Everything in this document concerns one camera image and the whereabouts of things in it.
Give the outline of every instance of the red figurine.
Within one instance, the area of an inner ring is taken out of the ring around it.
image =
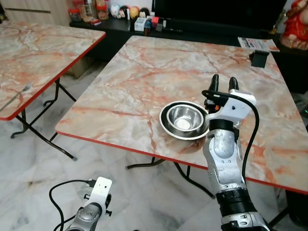
[[[308,50],[308,0],[296,0],[286,15],[285,32],[281,43],[289,48]]]

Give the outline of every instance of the red table edge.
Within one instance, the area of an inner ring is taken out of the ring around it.
[[[21,107],[19,107],[13,114],[9,117],[0,117],[0,120],[9,121],[14,119],[21,111],[23,111],[30,103],[32,103],[40,94],[42,94],[51,84],[53,84],[58,78],[60,78],[69,68],[71,68],[77,61],[79,61],[83,56],[86,55],[93,47],[97,45],[104,37],[106,37],[106,32],[89,48],[81,53],[71,64],[69,64],[65,69],[63,69],[59,74],[57,74],[52,80],[50,80],[44,87],[42,87],[37,93],[35,93],[27,102],[25,102]]]
[[[64,135],[64,136],[68,136],[68,137],[72,137],[72,138],[76,138],[76,139],[80,139],[80,140],[85,140],[85,141],[90,141],[90,142],[94,142],[94,143],[99,143],[99,144],[103,144],[103,145],[114,147],[114,148],[124,149],[124,150],[130,151],[130,152],[145,154],[145,155],[149,155],[149,156],[152,156],[152,157],[155,157],[155,158],[165,159],[165,160],[168,160],[168,161],[177,162],[179,164],[184,164],[184,165],[187,165],[187,166],[192,166],[192,167],[196,167],[196,168],[201,168],[201,169],[207,170],[207,167],[196,165],[196,164],[192,164],[192,163],[188,163],[188,162],[185,162],[185,161],[175,160],[175,159],[172,159],[172,158],[169,158],[169,157],[155,155],[153,153],[148,153],[148,152],[144,152],[144,151],[140,151],[140,150],[136,150],[136,149],[132,149],[132,148],[127,148],[127,147],[116,145],[116,144],[112,144],[112,143],[106,143],[106,142],[103,142],[103,141],[97,141],[97,140],[92,140],[92,139],[81,137],[81,136],[71,135],[71,134],[68,134],[68,133],[65,133],[65,132],[61,132],[61,131],[58,131],[58,130],[56,130],[56,132],[61,134],[61,135]],[[253,179],[253,178],[249,178],[249,177],[246,177],[246,179],[249,180],[249,181],[252,181],[252,182],[273,186],[275,188],[281,188],[281,189],[285,189],[285,190],[288,190],[288,191],[293,191],[293,192],[296,192],[296,193],[308,195],[308,191],[304,191],[304,190],[300,190],[300,189],[294,189],[294,188],[289,188],[289,187],[286,187],[286,186],[283,186],[283,185],[269,183],[269,182],[265,182],[265,181],[261,181],[261,180],[257,180],[257,179]]]

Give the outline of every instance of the marble-pattern tabletop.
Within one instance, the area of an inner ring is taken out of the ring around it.
[[[13,119],[104,37],[103,31],[66,26],[1,24],[0,120]]]
[[[308,193],[308,134],[285,81],[269,54],[265,68],[252,67],[240,47],[132,36],[56,126],[63,135],[206,169],[204,138],[177,140],[158,120],[168,103],[203,105],[201,91],[219,74],[257,99],[260,126],[247,162],[249,180]],[[242,123],[245,150],[254,128]]]

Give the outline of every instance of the figurine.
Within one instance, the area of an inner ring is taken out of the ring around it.
[[[286,15],[285,32],[280,42],[289,48],[308,50],[308,0],[296,0]]]
[[[152,27],[152,20],[151,18],[147,19],[145,24],[144,24],[144,29],[143,29],[143,35],[147,36],[149,35],[150,31],[151,31],[151,27]]]
[[[127,19],[127,9],[129,9],[128,6],[121,6],[117,18]]]
[[[133,6],[130,10],[129,10],[129,15],[130,18],[133,20],[135,18],[137,18],[139,16],[139,8],[137,6]]]
[[[140,18],[146,18],[146,16],[150,15],[150,11],[148,10],[148,8],[141,8],[140,13],[139,13],[139,17]]]
[[[120,6],[118,4],[112,4],[110,13],[114,18],[117,18],[117,16],[119,15],[119,10],[120,10]]]

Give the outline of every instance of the wire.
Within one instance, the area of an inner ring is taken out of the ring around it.
[[[240,96],[237,96],[237,95],[231,95],[231,94],[228,94],[228,93],[222,93],[222,92],[213,91],[213,90],[203,90],[202,94],[205,97],[207,97],[208,95],[219,95],[219,96],[224,96],[224,97],[233,98],[233,99],[242,101],[245,104],[247,104],[253,110],[253,112],[255,114],[255,128],[254,128],[254,130],[253,130],[253,132],[251,134],[249,143],[247,145],[247,148],[246,148],[246,151],[245,151],[245,155],[244,155],[244,159],[243,159],[243,165],[242,165],[242,176],[243,176],[244,181],[246,183],[245,172],[246,172],[246,163],[247,163],[247,159],[248,159],[248,154],[249,154],[250,148],[252,146],[252,143],[253,143],[253,141],[255,139],[256,133],[257,133],[258,128],[259,128],[259,123],[260,123],[260,118],[259,118],[258,110],[256,109],[256,107],[251,102],[249,102],[248,100],[246,100],[246,99],[244,99],[244,98],[242,98]]]
[[[74,219],[75,216],[76,216],[76,215],[71,216],[69,219],[65,220],[65,221],[63,222],[63,224],[65,224],[65,223],[69,222],[70,220]],[[54,228],[53,231],[56,231],[56,230],[61,226],[61,224],[62,224],[62,223],[59,223],[59,224],[56,226],[56,228]]]
[[[58,204],[54,201],[54,199],[52,198],[52,191],[61,186],[61,185],[64,185],[64,184],[68,184],[68,183],[72,183],[72,182],[84,182],[84,183],[88,183],[89,181],[88,180],[69,180],[69,181],[65,181],[65,182],[62,182],[60,184],[57,184],[55,186],[53,186],[50,190],[49,190],[49,199],[51,200],[51,202],[53,203],[53,205],[57,208],[57,210],[59,211],[60,213],[60,217],[61,217],[61,223],[60,223],[60,231],[63,231],[63,228],[64,228],[64,215],[63,215],[63,212],[61,210],[61,208],[58,206]]]

